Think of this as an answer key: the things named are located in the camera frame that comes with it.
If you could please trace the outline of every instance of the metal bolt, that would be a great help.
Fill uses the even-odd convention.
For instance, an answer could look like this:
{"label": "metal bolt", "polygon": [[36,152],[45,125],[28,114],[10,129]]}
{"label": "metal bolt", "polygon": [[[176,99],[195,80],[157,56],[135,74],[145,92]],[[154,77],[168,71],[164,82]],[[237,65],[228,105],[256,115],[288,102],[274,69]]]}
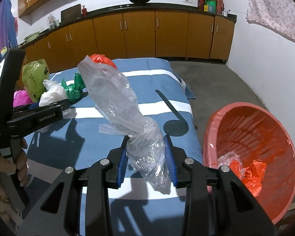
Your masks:
{"label": "metal bolt", "polygon": [[67,174],[70,174],[70,173],[73,172],[73,170],[74,170],[74,168],[72,168],[72,167],[68,167],[68,168],[65,169],[65,172],[66,172]]}
{"label": "metal bolt", "polygon": [[102,159],[102,160],[100,161],[100,163],[101,163],[102,165],[107,165],[107,164],[109,163],[109,160],[108,160],[108,159]]}
{"label": "metal bolt", "polygon": [[221,170],[222,170],[223,172],[228,172],[228,171],[229,171],[229,167],[223,165],[223,166],[221,166]]}
{"label": "metal bolt", "polygon": [[192,158],[186,158],[185,162],[190,165],[194,163],[194,160]]}

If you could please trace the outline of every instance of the laundry basket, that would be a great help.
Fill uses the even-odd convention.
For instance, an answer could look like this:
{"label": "laundry basket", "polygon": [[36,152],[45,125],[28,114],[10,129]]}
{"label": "laundry basket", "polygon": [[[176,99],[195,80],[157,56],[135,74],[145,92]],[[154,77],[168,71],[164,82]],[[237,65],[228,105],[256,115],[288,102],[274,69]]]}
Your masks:
{"label": "laundry basket", "polygon": [[233,103],[214,113],[207,125],[203,165],[217,168],[218,157],[235,151],[244,167],[267,164],[257,201],[276,224],[295,195],[295,149],[282,124],[265,109]]}

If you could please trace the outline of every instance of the gray floor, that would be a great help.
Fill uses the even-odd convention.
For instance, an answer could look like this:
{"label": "gray floor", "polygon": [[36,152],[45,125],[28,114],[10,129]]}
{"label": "gray floor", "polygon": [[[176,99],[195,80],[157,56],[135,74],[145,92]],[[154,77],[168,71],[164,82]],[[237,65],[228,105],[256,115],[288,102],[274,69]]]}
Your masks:
{"label": "gray floor", "polygon": [[188,61],[170,63],[196,96],[189,101],[201,145],[210,115],[223,106],[249,102],[264,108],[256,94],[226,65]]}

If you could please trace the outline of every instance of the olive green plastic bag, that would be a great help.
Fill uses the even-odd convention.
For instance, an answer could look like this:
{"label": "olive green plastic bag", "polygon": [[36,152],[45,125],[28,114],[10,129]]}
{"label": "olive green plastic bag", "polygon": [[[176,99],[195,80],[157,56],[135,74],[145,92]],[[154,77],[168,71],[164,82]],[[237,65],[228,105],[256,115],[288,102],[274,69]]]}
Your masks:
{"label": "olive green plastic bag", "polygon": [[28,96],[37,102],[45,92],[43,80],[49,79],[49,69],[44,59],[30,62],[23,66],[22,82]]}
{"label": "olive green plastic bag", "polygon": [[74,74],[74,83],[67,86],[66,80],[63,78],[61,86],[66,90],[70,102],[75,102],[81,98],[83,89],[85,88],[82,76],[77,73]]}

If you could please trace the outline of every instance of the purple cloth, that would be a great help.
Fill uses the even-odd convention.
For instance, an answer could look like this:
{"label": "purple cloth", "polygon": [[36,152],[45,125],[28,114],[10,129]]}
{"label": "purple cloth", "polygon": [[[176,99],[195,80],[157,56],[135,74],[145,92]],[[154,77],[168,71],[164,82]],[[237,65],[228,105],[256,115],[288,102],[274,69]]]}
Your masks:
{"label": "purple cloth", "polygon": [[0,3],[0,50],[3,47],[17,48],[18,46],[11,6],[11,0],[2,0]]}

